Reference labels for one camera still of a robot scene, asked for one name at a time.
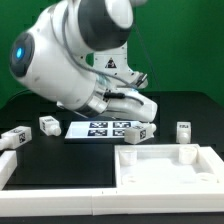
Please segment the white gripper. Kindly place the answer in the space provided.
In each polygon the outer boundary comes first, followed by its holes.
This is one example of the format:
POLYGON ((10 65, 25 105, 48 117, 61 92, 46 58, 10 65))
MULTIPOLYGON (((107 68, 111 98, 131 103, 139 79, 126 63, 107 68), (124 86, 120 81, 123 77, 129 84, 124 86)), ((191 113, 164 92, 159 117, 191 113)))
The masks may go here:
POLYGON ((157 104, 137 91, 107 92, 104 98, 108 105, 103 116, 141 122, 152 122, 156 117, 157 104))

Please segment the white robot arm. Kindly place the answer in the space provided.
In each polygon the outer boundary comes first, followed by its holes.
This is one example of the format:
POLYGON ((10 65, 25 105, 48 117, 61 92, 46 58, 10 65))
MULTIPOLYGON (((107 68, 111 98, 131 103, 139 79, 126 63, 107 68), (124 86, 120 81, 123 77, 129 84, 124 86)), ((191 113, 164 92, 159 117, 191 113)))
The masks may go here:
POLYGON ((147 0, 61 0, 21 33, 10 52, 10 71, 22 85, 58 106, 151 122, 157 104, 138 90, 147 75, 127 62, 133 8, 147 0))

